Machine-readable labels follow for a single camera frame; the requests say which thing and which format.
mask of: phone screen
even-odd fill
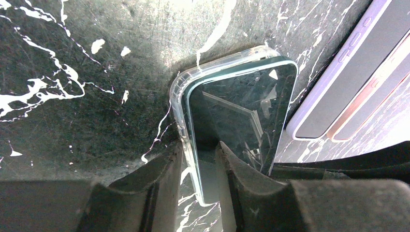
[[[272,67],[275,59],[241,65],[254,69],[244,69],[244,74],[237,74],[241,67],[227,70],[219,76],[223,79],[205,81],[186,97],[190,111],[186,121],[193,133],[192,147],[205,203],[218,201],[215,148],[219,141],[252,168],[269,173],[297,73],[294,64]],[[255,69],[258,65],[265,68]],[[234,76],[225,78],[234,71]]]

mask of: rose gold phone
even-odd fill
[[[342,114],[338,117],[335,124],[330,128],[326,134],[332,142],[346,142],[350,140],[365,124],[365,122],[370,118],[370,116],[375,113],[386,101],[387,99],[398,89],[398,87],[409,77],[409,66],[408,62],[403,62],[405,59],[409,59],[410,56],[410,36],[409,33],[403,38],[403,40],[394,48],[387,59],[376,69],[373,75],[369,78],[368,82],[362,87],[362,89],[357,93],[355,98],[349,103]],[[396,76],[394,73],[399,65],[404,65],[404,69],[407,71],[406,74]],[[395,87],[390,91],[390,93],[381,102],[372,102],[374,110],[370,110],[371,114],[367,112],[360,112],[363,115],[356,114],[365,106],[366,103],[369,104],[369,99],[379,90],[379,88],[386,82],[388,78],[395,78],[399,80]]]

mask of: black marble countertop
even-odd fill
[[[0,0],[0,179],[108,184],[177,139],[178,72],[257,45],[295,60],[291,115],[369,0]],[[409,139],[410,80],[350,142],[279,143],[277,162],[363,154]],[[189,175],[177,231],[221,231]]]

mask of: stack of phone cases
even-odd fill
[[[410,72],[410,1],[374,0],[286,127],[295,140],[351,139]]]
[[[177,76],[170,89],[171,106],[201,205],[219,200],[219,141],[269,174],[296,75],[295,62],[258,46]]]

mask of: transparent phone case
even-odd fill
[[[200,191],[199,179],[195,172],[194,154],[192,151],[189,131],[187,128],[187,123],[185,122],[182,106],[182,96],[184,94],[184,91],[191,83],[204,76],[225,70],[227,68],[232,68],[237,65],[258,61],[263,58],[272,58],[277,56],[280,56],[280,54],[274,49],[264,45],[257,46],[186,70],[180,73],[171,85],[171,107],[176,120],[178,133],[183,145],[187,165],[192,170],[190,172],[190,175],[194,190],[196,192],[196,198],[202,206],[205,206],[206,204],[202,201],[203,198]]]

